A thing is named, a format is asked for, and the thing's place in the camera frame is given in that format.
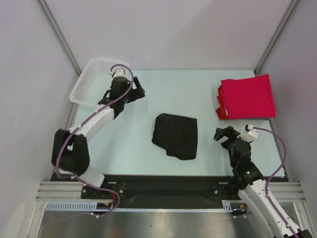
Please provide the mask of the black t shirt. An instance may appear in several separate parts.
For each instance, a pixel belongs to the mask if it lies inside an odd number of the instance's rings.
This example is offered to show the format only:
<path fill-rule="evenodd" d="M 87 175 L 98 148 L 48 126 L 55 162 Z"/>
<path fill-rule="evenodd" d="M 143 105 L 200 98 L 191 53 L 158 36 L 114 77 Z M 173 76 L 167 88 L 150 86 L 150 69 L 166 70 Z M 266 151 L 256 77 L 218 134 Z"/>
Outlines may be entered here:
<path fill-rule="evenodd" d="M 179 160 L 197 156 L 198 121 L 196 118 L 162 113 L 156 117 L 152 143 Z"/>

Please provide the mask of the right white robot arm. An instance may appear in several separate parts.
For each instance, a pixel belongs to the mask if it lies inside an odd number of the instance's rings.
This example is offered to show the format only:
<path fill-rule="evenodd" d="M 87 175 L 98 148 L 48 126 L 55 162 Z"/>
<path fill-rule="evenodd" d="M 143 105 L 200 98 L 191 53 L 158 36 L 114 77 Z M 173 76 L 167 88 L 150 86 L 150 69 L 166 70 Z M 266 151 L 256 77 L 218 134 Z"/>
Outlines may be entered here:
<path fill-rule="evenodd" d="M 242 199 L 260 222 L 270 238 L 311 238 L 309 230 L 302 230 L 285 212 L 269 190 L 272 177 L 265 179 L 252 162 L 251 143 L 258 137 L 258 128 L 245 126 L 241 134 L 232 126 L 217 128 L 213 139 L 226 137 L 221 146 L 228 151 L 233 178 L 229 185 L 229 195 Z"/>

